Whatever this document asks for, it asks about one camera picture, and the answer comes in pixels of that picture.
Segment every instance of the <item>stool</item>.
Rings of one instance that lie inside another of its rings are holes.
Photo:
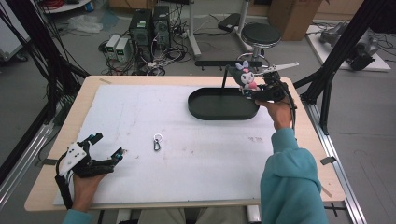
[[[241,39],[246,44],[253,47],[253,53],[244,53],[237,58],[239,60],[243,56],[251,55],[251,61],[258,61],[259,57],[264,59],[268,65],[270,63],[264,57],[264,49],[269,49],[280,41],[281,33],[273,26],[263,23],[249,23],[244,26],[241,32]]]

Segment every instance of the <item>key ring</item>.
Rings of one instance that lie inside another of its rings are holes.
[[[160,142],[163,140],[163,136],[160,133],[154,134],[154,151],[161,149]]]

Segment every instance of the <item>black tray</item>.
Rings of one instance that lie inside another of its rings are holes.
[[[238,88],[201,88],[189,96],[190,113],[198,119],[251,119],[259,106]]]

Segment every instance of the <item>teal sweatshirt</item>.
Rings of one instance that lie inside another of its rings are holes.
[[[265,164],[260,185],[262,224],[328,223],[312,154],[298,147],[293,129],[278,130],[271,140],[274,155]]]

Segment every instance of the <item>gray floor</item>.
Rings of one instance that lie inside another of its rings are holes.
[[[68,18],[85,13],[83,10],[57,15],[54,19],[64,26]],[[100,75],[106,69],[106,60],[98,46],[108,40],[111,34],[127,30],[129,20],[122,15],[117,19],[103,8],[97,8],[91,15],[98,16],[105,23],[99,34],[87,35],[80,32],[64,34],[62,41],[77,62],[90,74]],[[197,25],[213,18],[196,19]],[[264,21],[263,18],[248,18],[248,21]],[[216,27],[208,22],[203,27]],[[391,43],[396,38],[388,36]],[[197,36],[202,51],[202,60],[234,60],[242,48],[234,35]],[[266,55],[273,64],[299,62],[300,66],[280,72],[282,77],[292,81],[306,77],[320,67],[318,58],[306,39],[294,42],[280,42],[268,49]],[[382,59],[396,61],[396,57],[380,50]],[[186,63],[166,66],[166,76],[222,76],[217,67],[193,65],[194,59]],[[395,124],[396,63],[383,72],[352,72],[339,70],[334,78],[329,113],[329,132],[346,175],[361,205],[367,223],[394,223],[396,220],[396,168]],[[26,63],[12,60],[0,67],[0,162],[3,162],[15,147],[24,132],[46,103],[46,80],[39,75],[30,60]],[[306,86],[297,91],[303,93]],[[7,204],[0,211],[1,223],[55,223],[61,222],[64,212],[30,213],[23,208],[27,195],[40,171],[32,166],[16,187]],[[98,218],[98,212],[92,212]],[[116,211],[106,211],[103,223],[114,223]],[[328,211],[330,223],[351,223],[347,212]]]

